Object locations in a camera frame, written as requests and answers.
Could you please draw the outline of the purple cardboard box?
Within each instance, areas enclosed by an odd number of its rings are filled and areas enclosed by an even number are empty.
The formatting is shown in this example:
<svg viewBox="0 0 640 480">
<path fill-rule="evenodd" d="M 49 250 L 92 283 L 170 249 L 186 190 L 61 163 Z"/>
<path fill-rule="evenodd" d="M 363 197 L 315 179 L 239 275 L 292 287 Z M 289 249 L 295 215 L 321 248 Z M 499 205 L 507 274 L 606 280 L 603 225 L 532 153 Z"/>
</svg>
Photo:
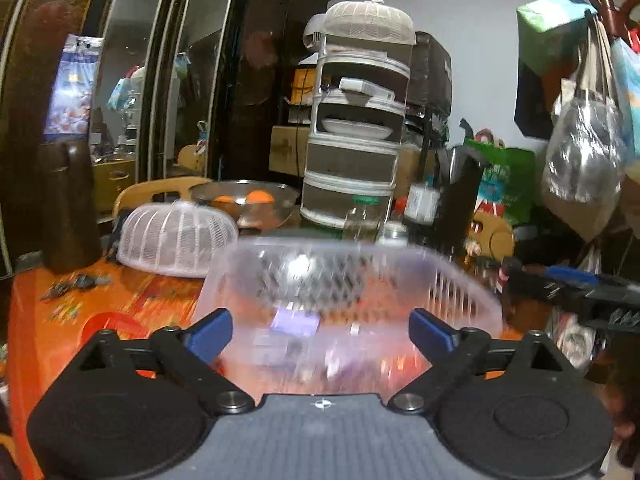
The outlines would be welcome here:
<svg viewBox="0 0 640 480">
<path fill-rule="evenodd" d="M 317 333 L 320 316 L 314 312 L 277 308 L 270 328 L 297 338 L 309 338 Z"/>
</svg>

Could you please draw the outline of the white mesh food cover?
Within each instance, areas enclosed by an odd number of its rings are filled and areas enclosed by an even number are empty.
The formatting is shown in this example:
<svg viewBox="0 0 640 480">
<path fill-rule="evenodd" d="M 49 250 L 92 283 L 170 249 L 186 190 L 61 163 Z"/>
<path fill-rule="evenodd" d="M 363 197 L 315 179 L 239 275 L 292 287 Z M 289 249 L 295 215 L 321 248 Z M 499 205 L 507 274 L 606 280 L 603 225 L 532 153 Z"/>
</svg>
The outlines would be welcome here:
<svg viewBox="0 0 640 480">
<path fill-rule="evenodd" d="M 173 278 L 205 278 L 217 252 L 239 238 L 224 211 L 177 200 L 148 203 L 128 214 L 117 260 L 128 268 Z"/>
</svg>

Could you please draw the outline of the clear plastic basket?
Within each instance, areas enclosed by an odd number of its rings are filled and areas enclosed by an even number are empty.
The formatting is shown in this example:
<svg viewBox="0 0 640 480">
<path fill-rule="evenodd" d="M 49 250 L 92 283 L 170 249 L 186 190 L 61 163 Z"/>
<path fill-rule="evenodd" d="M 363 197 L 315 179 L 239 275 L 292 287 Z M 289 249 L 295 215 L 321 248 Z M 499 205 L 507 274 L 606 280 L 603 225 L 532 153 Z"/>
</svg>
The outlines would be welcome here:
<svg viewBox="0 0 640 480">
<path fill-rule="evenodd" d="M 497 337 L 495 296 L 429 249 L 301 237 L 243 237 L 210 264 L 191 320 L 218 308 L 233 336 L 214 361 L 259 400 L 268 393 L 376 393 L 388 399 L 430 364 L 408 335 L 422 308 L 460 330 Z M 317 333 L 270 328 L 277 308 L 314 312 Z"/>
</svg>

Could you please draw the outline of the white labelled bottle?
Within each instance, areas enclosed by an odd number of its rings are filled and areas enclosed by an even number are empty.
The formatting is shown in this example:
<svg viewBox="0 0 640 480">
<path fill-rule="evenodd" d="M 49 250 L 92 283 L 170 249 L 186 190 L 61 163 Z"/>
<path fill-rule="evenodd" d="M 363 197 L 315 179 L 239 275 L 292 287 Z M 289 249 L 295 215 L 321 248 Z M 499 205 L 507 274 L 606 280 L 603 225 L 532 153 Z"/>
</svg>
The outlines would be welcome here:
<svg viewBox="0 0 640 480">
<path fill-rule="evenodd" d="M 431 226 L 436 218 L 440 191 L 425 183 L 410 186 L 404 217 L 412 222 Z"/>
</svg>

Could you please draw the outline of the metal bowl with oranges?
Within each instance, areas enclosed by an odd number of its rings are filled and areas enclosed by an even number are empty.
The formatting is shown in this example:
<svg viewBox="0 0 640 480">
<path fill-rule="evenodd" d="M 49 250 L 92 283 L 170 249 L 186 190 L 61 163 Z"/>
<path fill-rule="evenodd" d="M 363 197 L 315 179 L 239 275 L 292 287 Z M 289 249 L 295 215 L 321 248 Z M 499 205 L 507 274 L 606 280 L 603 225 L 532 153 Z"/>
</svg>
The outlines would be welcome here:
<svg viewBox="0 0 640 480">
<path fill-rule="evenodd" d="M 239 230 L 273 230 L 291 217 L 300 193 L 285 184 L 237 180 L 197 184 L 190 188 L 195 203 L 226 212 Z"/>
</svg>

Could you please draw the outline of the bunch of keys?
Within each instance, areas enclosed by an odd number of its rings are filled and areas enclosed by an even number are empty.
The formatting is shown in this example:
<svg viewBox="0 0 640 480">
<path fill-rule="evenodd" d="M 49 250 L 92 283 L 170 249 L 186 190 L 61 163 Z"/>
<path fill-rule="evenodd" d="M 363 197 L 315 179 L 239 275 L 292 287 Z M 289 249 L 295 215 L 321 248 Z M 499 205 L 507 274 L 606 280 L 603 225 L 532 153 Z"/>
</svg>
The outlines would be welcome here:
<svg viewBox="0 0 640 480">
<path fill-rule="evenodd" d="M 54 282 L 40 299 L 53 300 L 62 298 L 73 290 L 91 290 L 99 286 L 108 285 L 111 281 L 111 277 L 107 274 L 75 274 L 71 278 Z"/>
</svg>

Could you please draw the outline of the clear hanging plastic bag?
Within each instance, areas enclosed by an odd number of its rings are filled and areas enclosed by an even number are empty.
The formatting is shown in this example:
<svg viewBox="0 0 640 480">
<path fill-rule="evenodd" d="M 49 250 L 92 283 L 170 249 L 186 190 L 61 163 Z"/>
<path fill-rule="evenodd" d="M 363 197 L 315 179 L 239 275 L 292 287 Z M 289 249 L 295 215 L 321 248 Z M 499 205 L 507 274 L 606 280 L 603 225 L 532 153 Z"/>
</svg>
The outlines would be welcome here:
<svg viewBox="0 0 640 480">
<path fill-rule="evenodd" d="M 627 147 L 608 35 L 595 16 L 588 14 L 586 23 L 574 93 L 562 104 L 548 144 L 541 198 L 589 243 L 617 206 Z"/>
</svg>

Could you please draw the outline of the green shopping bag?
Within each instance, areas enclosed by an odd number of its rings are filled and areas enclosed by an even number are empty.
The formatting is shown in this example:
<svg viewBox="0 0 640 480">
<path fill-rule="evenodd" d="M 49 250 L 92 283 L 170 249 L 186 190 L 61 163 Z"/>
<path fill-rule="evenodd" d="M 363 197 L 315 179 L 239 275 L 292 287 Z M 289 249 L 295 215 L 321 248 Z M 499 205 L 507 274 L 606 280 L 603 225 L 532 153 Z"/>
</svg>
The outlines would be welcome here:
<svg viewBox="0 0 640 480">
<path fill-rule="evenodd" d="M 476 208 L 503 218 L 510 226 L 528 223 L 535 198 L 535 153 L 475 140 L 464 144 L 489 162 L 480 180 Z"/>
</svg>

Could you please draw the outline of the brown thermos flask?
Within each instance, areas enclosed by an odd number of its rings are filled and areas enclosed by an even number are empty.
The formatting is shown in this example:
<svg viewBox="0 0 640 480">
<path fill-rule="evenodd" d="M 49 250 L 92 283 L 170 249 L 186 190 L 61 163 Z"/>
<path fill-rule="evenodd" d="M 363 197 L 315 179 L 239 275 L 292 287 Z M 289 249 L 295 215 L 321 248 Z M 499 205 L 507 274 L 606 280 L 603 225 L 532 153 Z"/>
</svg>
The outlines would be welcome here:
<svg viewBox="0 0 640 480">
<path fill-rule="evenodd" d="M 42 258 L 55 274 L 77 271 L 102 256 L 88 142 L 56 140 L 39 149 Z"/>
</svg>

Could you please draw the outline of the black bag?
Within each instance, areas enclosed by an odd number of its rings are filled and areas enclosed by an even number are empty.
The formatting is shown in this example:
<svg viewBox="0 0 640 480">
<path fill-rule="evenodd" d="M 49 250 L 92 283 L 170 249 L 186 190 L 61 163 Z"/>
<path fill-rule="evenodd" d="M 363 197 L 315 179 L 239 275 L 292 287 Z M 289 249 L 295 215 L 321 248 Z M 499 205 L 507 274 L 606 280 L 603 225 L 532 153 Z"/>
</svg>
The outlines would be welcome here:
<svg viewBox="0 0 640 480">
<path fill-rule="evenodd" d="M 462 251 L 471 226 L 480 181 L 491 166 L 474 146 L 456 145 L 436 152 L 439 192 L 434 222 L 436 248 L 446 255 Z"/>
</svg>

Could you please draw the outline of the blue white hanging packet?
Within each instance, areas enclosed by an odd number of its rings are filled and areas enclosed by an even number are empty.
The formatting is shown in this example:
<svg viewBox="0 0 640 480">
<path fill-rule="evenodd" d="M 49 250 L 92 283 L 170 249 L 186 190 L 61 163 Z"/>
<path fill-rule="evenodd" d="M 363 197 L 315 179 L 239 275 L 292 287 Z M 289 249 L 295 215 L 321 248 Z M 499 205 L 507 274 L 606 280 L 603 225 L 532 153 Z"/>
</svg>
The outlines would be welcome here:
<svg viewBox="0 0 640 480">
<path fill-rule="evenodd" d="M 100 37 L 67 36 L 43 129 L 47 140 L 88 133 L 102 46 Z"/>
</svg>

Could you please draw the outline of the tiered food storage rack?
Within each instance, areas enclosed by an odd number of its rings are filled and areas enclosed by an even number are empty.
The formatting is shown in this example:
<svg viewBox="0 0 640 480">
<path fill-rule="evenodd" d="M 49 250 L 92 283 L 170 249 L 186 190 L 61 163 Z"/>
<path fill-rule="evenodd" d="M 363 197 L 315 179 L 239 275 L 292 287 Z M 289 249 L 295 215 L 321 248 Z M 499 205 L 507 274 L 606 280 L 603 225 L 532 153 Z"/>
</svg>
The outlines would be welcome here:
<svg viewBox="0 0 640 480">
<path fill-rule="evenodd" d="M 410 61 L 410 16 L 381 0 L 323 15 L 300 215 L 341 229 L 358 198 L 387 218 L 396 188 Z"/>
</svg>

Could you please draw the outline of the green box on wall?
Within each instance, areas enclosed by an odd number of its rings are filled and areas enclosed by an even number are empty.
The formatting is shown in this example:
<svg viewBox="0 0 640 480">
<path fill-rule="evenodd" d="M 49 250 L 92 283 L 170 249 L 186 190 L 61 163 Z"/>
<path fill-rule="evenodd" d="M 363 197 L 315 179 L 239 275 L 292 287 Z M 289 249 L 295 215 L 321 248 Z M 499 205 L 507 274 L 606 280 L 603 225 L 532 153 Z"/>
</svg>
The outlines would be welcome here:
<svg viewBox="0 0 640 480">
<path fill-rule="evenodd" d="M 586 15 L 597 10 L 585 0 L 535 0 L 516 9 L 518 57 L 536 75 L 570 62 L 586 36 Z"/>
</svg>

